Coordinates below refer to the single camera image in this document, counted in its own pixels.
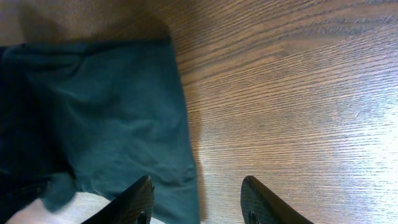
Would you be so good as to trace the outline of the dark green t-shirt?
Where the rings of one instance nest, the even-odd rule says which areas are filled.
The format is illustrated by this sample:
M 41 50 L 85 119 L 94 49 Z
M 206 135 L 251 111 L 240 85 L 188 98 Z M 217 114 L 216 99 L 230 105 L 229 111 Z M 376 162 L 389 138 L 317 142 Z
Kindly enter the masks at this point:
M 169 39 L 1 48 L 1 222 L 34 200 L 118 198 L 140 177 L 153 216 L 198 223 L 197 170 Z

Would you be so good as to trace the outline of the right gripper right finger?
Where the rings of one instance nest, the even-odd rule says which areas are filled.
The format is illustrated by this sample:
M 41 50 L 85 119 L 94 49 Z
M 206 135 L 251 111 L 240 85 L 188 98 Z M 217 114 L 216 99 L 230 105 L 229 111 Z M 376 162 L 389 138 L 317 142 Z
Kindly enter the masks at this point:
M 252 175 L 241 186 L 245 224 L 313 224 Z

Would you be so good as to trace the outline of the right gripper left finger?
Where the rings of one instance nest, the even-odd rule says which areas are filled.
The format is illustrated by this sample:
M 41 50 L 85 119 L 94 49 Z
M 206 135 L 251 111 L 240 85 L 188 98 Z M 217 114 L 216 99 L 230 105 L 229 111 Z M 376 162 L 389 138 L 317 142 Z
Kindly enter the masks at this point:
M 145 175 L 82 224 L 149 224 L 153 208 L 154 186 Z

